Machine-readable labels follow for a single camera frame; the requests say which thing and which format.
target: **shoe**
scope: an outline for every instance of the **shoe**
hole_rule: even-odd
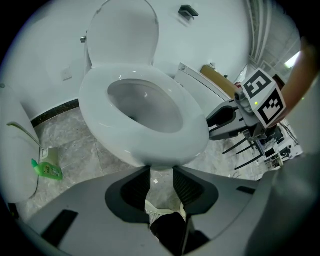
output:
[[[184,205],[182,204],[182,202],[180,203],[180,215],[182,216],[182,218],[184,219],[184,221],[186,221],[187,219],[187,213],[185,211],[185,207]]]
[[[148,200],[145,200],[145,212],[149,215],[150,225],[163,215],[173,214],[174,211],[170,209],[158,209],[154,207]]]

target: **green bottle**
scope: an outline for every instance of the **green bottle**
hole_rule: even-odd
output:
[[[37,161],[34,159],[31,160],[31,164],[35,172],[39,176],[47,177],[54,180],[62,180],[62,171],[59,167],[54,166],[48,162],[41,162],[40,164],[37,164]]]

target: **toilet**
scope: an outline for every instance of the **toilet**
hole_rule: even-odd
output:
[[[209,141],[194,98],[153,67],[158,39],[158,18],[145,0],[106,1],[86,34],[84,121],[106,149],[136,167],[183,166]]]

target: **tiled floor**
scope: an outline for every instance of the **tiled floor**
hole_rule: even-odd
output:
[[[62,113],[40,124],[35,131],[44,148],[49,146],[58,148],[63,180],[39,177],[36,193],[27,201],[17,204],[18,212],[25,221],[73,185],[131,168],[130,165],[112,155],[94,138],[79,108]],[[254,162],[235,171],[235,167],[259,154],[249,149],[236,155],[236,152],[249,145],[247,142],[222,155],[223,151],[242,139],[243,137],[239,136],[228,140],[210,141],[205,152],[186,167],[221,176],[256,180],[258,175],[267,171],[262,158],[259,164]],[[173,187],[172,170],[151,172],[151,189],[147,199],[158,208],[179,210],[180,200]]]

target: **toilet lid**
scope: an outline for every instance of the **toilet lid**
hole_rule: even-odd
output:
[[[158,18],[145,0],[106,1],[86,35],[93,68],[106,63],[151,65],[158,39]]]

